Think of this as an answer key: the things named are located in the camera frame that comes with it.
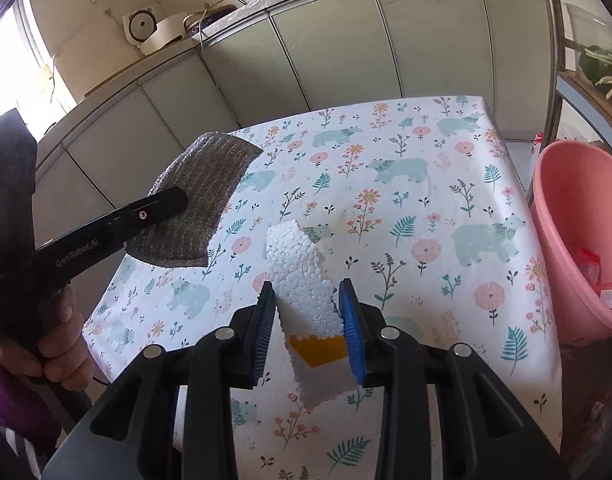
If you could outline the purple left sleeve forearm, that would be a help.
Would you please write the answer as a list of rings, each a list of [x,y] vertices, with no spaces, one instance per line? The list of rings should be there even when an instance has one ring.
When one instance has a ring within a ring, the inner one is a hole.
[[[33,442],[54,443],[60,426],[39,393],[0,363],[0,425]]]

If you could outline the person's left hand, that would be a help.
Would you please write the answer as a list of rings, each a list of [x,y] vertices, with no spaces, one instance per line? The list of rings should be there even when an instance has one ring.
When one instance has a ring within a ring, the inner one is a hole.
[[[83,316],[70,286],[52,300],[48,310],[54,324],[38,341],[42,360],[7,336],[0,336],[0,363],[14,376],[45,376],[65,390],[83,391],[92,382],[94,365],[82,337]]]

